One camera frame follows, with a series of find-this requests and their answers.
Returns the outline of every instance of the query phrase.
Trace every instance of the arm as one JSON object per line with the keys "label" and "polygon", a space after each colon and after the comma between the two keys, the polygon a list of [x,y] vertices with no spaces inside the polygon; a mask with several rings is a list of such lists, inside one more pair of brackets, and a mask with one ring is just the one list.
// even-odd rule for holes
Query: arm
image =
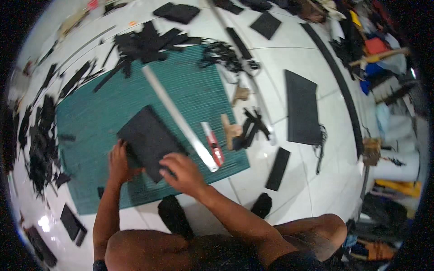
{"label": "arm", "polygon": [[119,197],[122,184],[143,171],[143,169],[130,170],[128,168],[125,147],[126,143],[119,140],[108,154],[110,175],[93,225],[94,261],[104,260],[107,242],[113,234],[119,231]]}
{"label": "arm", "polygon": [[207,185],[197,166],[188,157],[171,153],[160,164],[167,166],[176,175],[174,178],[168,171],[161,170],[171,186],[204,204],[232,236],[255,245],[265,267],[278,257],[297,250],[265,220]]}

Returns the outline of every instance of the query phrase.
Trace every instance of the green cutting mat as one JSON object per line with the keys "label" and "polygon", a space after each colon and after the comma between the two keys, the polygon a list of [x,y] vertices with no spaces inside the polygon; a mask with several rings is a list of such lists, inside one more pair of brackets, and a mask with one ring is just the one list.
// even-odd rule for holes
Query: green cutting mat
{"label": "green cutting mat", "polygon": [[[182,53],[170,52],[166,61],[149,65],[202,143],[208,146],[200,124],[207,121],[220,144],[224,144],[220,114],[228,114],[231,123],[235,120],[216,67],[200,69],[197,64],[201,57],[201,46],[191,46]],[[96,213],[100,201],[97,188],[105,186],[107,153],[117,141],[116,133],[148,104],[199,165],[207,183],[249,168],[244,150],[228,152],[222,147],[224,165],[211,173],[146,81],[143,66],[134,62],[131,78],[124,79],[118,72],[94,94],[92,90],[104,77],[100,76],[57,106],[58,134],[76,136],[75,142],[59,142],[59,150],[65,172],[72,175],[68,187],[80,215]],[[164,180],[155,184],[142,174],[122,187],[120,208],[153,202],[170,194],[179,193]]]}

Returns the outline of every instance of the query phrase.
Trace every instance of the black cord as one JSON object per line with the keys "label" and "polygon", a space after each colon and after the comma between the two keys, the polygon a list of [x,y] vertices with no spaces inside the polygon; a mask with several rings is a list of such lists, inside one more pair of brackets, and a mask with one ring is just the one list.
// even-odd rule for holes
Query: black cord
{"label": "black cord", "polygon": [[246,59],[247,64],[252,70],[258,70],[255,75],[251,75],[243,69],[242,62],[238,59],[233,47],[224,41],[212,38],[203,39],[202,46],[204,47],[203,56],[199,62],[200,68],[206,68],[212,64],[220,64],[230,72],[237,74],[235,82],[231,84],[238,84],[240,72],[245,72],[249,76],[256,76],[261,71],[260,63],[251,59]]}
{"label": "black cord", "polygon": [[[322,162],[322,159],[324,158],[324,145],[325,145],[325,143],[327,141],[327,137],[328,137],[327,130],[326,130],[324,125],[320,124],[319,130],[321,131],[322,142],[321,142],[321,144],[313,146],[313,151],[315,152],[315,156],[316,156],[316,158],[318,158],[318,163],[316,165],[316,174],[317,175],[319,174],[319,172],[321,170],[321,162]],[[319,148],[321,148],[321,150],[320,150],[319,155],[317,155],[316,152]]]}

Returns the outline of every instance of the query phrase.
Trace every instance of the aluminum ruler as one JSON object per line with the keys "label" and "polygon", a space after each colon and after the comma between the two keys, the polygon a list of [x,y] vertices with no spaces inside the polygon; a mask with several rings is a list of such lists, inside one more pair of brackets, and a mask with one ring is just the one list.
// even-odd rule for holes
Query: aluminum ruler
{"label": "aluminum ruler", "polygon": [[214,161],[213,157],[205,148],[205,146],[202,144],[202,142],[199,140],[197,135],[190,128],[187,121],[179,112],[178,108],[176,108],[176,105],[173,103],[172,99],[170,99],[165,88],[161,85],[160,81],[155,76],[151,68],[147,65],[143,67],[142,71],[146,79],[154,89],[155,93],[157,94],[158,98],[160,98],[161,102],[164,104],[167,111],[169,111],[169,114],[172,116],[175,123],[181,129],[184,136],[188,139],[188,142],[190,142],[190,144],[193,146],[194,150],[199,155],[199,157],[202,159],[202,161],[205,163],[205,165],[208,167],[208,169],[211,172],[217,171],[219,167]]}

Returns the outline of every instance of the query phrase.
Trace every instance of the red fabric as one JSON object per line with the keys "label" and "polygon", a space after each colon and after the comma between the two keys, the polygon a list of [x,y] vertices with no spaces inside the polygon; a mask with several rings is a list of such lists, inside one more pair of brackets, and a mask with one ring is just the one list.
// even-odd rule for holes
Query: red fabric
{"label": "red fabric", "polygon": [[365,41],[366,50],[370,55],[389,51],[384,42],[379,38],[368,39]]}

